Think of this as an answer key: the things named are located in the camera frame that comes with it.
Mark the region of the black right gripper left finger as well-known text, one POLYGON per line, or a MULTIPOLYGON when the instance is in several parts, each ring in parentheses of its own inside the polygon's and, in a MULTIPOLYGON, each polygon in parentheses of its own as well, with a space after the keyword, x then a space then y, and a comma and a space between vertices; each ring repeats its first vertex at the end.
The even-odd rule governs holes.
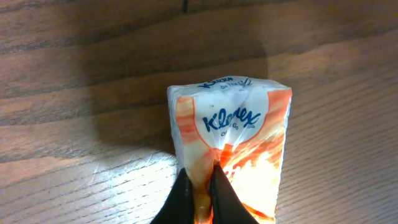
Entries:
POLYGON ((193 187, 185 168, 178 173, 164 205, 150 224, 194 224, 193 187))

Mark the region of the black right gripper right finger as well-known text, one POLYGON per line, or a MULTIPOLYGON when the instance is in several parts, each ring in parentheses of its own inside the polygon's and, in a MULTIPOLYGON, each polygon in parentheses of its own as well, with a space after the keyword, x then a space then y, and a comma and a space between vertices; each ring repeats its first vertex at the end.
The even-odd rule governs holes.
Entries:
POLYGON ((240 202, 219 163, 213 168, 210 195, 213 224, 258 224, 240 202))

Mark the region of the orange snack packet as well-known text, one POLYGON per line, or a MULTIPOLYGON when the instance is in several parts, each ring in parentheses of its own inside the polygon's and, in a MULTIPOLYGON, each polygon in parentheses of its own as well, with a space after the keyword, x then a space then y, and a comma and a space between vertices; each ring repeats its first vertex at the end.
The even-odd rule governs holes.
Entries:
POLYGON ((210 223, 210 179, 219 164, 259 223, 274 223, 292 90, 273 80, 228 76, 167 90, 180 168, 193 186, 195 223, 210 223))

